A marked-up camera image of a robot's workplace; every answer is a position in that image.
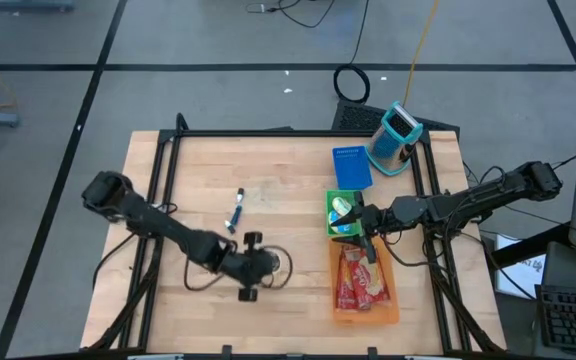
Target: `snack package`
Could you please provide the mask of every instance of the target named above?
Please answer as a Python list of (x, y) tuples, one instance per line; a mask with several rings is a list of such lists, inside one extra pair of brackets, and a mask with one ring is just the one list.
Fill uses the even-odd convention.
[(357, 298), (343, 251), (339, 256), (339, 271), (337, 273), (337, 309), (357, 310)]
[(366, 310), (373, 303), (390, 300), (379, 259), (374, 264), (369, 264), (366, 251), (359, 248), (346, 249), (344, 254), (352, 276), (358, 308)]

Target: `gray floor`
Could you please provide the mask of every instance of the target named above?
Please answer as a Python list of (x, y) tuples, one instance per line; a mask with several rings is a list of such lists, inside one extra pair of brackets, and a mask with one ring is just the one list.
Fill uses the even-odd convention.
[[(129, 0), (108, 61), (339, 63), (352, 56), (363, 2), (338, 0), (314, 30), (280, 14), (246, 14), (251, 2)], [(94, 64), (116, 3), (78, 0), (68, 14), (0, 13), (0, 63)], [(576, 1), (558, 3), (576, 39)], [(315, 20), (325, 6), (306, 1), (295, 16)], [(357, 62), (410, 62), (431, 6), (431, 0), (373, 0)], [(444, 0), (420, 62), (574, 63), (547, 3), (520, 0)], [(18, 94), (23, 121), (16, 129), (0, 128), (1, 329), (91, 73), (0, 76)], [(368, 76), (369, 105), (386, 107), (403, 98), (407, 72)], [(349, 96), (360, 95), (356, 79), (343, 75), (341, 82)], [(194, 129), (328, 129), (336, 102), (330, 71), (105, 72), (9, 356), (78, 348), (107, 231), (79, 196), (99, 170), (121, 169), (132, 131), (172, 127), (179, 111)], [(511, 169), (576, 153), (576, 72), (417, 72), (407, 108), (461, 126), (463, 157), (479, 175), (493, 163)], [(516, 207), (568, 219), (576, 165), (558, 173), (565, 187), (557, 199)], [(549, 227), (506, 210), (483, 226), (517, 237)], [(519, 320), (508, 317), (504, 326), (529, 326)], [(511, 348), (529, 348), (512, 331), (507, 337)]]

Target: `table surface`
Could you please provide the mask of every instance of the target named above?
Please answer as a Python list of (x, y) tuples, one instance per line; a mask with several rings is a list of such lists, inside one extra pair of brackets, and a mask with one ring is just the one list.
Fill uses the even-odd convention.
[[(134, 132), (123, 173), (135, 191), (146, 194), (158, 132)], [(441, 189), (467, 187), (459, 146), (452, 132), (431, 133)], [(256, 303), (237, 301), (237, 284), (223, 279), (194, 293), (183, 286), (185, 256), (164, 242), (151, 323), (149, 352), (219, 353), (230, 344), (236, 353), (440, 354), (441, 342), (431, 280), (426, 267), (404, 267), (393, 261), (400, 321), (396, 325), (340, 326), (332, 321), (332, 298), (326, 234), (325, 191), (336, 188), (331, 149), (366, 143), (366, 138), (186, 137), (181, 141), (172, 215), (192, 228), (214, 230), (243, 245), (246, 231), (261, 231), (264, 244), (286, 248), (294, 274), (280, 291), (260, 290)], [(168, 164), (169, 148), (164, 155)], [(425, 161), (420, 161), (429, 192)], [(165, 170), (159, 184), (163, 189)], [(389, 206), (396, 196), (415, 194), (411, 170), (386, 177), (372, 169), (374, 185), (366, 203)], [(233, 236), (224, 228), (234, 210), (237, 188), (246, 196)], [(479, 237), (470, 224), (464, 232)], [(111, 225), (104, 254), (128, 235), (124, 225)], [(408, 262), (425, 260), (421, 227), (405, 231), (393, 250)], [(83, 334), (82, 346), (96, 341), (126, 301), (136, 241), (114, 255), (99, 273)], [(481, 245), (455, 238), (453, 252), (463, 302), (480, 326), (505, 347), (499, 313)], [(198, 286), (212, 278), (191, 265), (189, 282)], [(453, 347), (459, 348), (454, 312), (446, 301)], [(141, 320), (136, 311), (130, 344), (136, 344)]]

